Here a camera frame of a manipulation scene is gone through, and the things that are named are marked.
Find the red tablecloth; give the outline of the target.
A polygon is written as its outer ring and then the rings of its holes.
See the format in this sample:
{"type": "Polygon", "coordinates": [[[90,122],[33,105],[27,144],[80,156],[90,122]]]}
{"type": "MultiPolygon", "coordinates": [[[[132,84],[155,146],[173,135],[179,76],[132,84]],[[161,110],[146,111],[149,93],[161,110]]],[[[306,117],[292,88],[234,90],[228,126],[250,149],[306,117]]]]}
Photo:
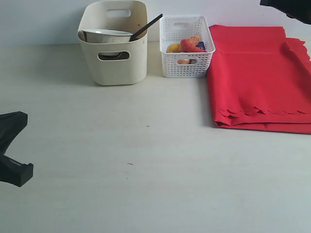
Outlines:
{"type": "Polygon", "coordinates": [[[207,73],[219,128],[311,132],[311,59],[305,42],[282,27],[213,25],[207,73]]]}

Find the blue white milk carton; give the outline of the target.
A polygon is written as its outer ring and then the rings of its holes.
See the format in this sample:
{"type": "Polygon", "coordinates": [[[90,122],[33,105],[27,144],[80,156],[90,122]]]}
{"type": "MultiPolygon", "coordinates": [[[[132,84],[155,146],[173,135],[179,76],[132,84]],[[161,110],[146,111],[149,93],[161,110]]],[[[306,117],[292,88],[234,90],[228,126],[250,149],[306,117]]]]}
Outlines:
{"type": "Polygon", "coordinates": [[[200,41],[196,46],[202,50],[206,49],[203,41],[200,41]]]}

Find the red sausage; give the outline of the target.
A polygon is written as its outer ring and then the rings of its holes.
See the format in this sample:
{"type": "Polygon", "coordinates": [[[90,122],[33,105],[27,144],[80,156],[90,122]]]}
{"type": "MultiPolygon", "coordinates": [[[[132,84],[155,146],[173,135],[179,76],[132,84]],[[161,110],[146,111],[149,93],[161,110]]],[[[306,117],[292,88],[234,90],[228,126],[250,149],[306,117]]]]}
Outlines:
{"type": "Polygon", "coordinates": [[[206,52],[206,50],[201,49],[201,48],[195,46],[188,39],[182,39],[180,41],[179,50],[180,50],[180,52],[190,52],[190,53],[206,52]]]}

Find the pale green ceramic bowl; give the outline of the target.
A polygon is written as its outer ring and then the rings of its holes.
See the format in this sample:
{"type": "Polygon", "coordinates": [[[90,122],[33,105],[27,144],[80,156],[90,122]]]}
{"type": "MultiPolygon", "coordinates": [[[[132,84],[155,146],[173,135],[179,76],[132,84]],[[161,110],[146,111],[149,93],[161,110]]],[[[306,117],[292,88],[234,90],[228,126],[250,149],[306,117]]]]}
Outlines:
{"type": "MultiPolygon", "coordinates": [[[[128,43],[131,36],[130,32],[107,30],[107,29],[80,29],[80,39],[89,44],[119,44],[128,43]]],[[[130,53],[127,51],[102,51],[103,46],[81,45],[85,59],[88,61],[116,61],[127,60],[130,53]]]]}

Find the brown egg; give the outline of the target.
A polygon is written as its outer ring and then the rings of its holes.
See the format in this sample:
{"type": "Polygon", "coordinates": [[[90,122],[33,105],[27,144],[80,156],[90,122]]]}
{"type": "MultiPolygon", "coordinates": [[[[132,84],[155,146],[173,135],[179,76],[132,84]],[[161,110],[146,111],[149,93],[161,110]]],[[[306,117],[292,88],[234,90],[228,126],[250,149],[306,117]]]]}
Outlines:
{"type": "Polygon", "coordinates": [[[190,64],[190,59],[179,59],[179,60],[177,60],[177,63],[179,65],[188,65],[188,64],[190,64]]]}

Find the yellow lemon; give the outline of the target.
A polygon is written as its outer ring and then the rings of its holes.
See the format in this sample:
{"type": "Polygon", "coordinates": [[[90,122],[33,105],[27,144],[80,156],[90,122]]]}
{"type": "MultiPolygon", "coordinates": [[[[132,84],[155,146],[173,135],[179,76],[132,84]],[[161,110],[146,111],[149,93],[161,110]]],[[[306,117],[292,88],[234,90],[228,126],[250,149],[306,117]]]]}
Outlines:
{"type": "Polygon", "coordinates": [[[180,52],[180,43],[170,44],[166,49],[166,53],[179,53],[179,52],[180,52]]]}

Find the dark wooden chopstick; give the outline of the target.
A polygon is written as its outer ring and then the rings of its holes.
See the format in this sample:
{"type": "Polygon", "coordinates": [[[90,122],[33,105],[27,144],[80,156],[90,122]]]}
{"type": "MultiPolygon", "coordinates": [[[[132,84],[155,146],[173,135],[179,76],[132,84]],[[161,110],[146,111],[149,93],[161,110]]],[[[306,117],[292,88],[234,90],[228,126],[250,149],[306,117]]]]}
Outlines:
{"type": "Polygon", "coordinates": [[[135,39],[141,35],[144,31],[148,30],[152,25],[154,25],[156,22],[158,22],[163,17],[163,14],[158,15],[156,18],[151,20],[149,23],[144,25],[142,28],[140,28],[138,31],[136,31],[129,39],[130,42],[135,41],[135,39]]]}

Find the cream plastic tub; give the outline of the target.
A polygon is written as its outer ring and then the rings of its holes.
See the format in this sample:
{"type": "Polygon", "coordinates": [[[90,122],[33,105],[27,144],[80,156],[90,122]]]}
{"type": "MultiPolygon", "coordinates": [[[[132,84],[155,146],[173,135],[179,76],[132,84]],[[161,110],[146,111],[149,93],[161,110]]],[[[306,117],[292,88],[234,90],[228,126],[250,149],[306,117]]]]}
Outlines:
{"type": "Polygon", "coordinates": [[[83,30],[135,33],[148,22],[146,5],[137,0],[105,0],[88,5],[77,36],[93,80],[100,85],[128,85],[147,75],[147,32],[126,43],[91,43],[83,30]]]}

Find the white perforated plastic basket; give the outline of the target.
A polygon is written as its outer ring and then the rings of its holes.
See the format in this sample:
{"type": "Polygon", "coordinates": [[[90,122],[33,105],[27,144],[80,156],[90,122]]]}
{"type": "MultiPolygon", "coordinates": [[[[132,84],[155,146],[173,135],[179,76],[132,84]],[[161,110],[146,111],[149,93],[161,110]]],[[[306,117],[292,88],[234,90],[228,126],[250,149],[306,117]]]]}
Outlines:
{"type": "Polygon", "coordinates": [[[159,22],[159,48],[163,76],[166,78],[204,77],[209,68],[215,46],[204,16],[164,16],[159,22]],[[206,52],[166,53],[170,44],[194,35],[200,36],[206,52]],[[190,59],[190,64],[179,65],[177,60],[190,59]]]}

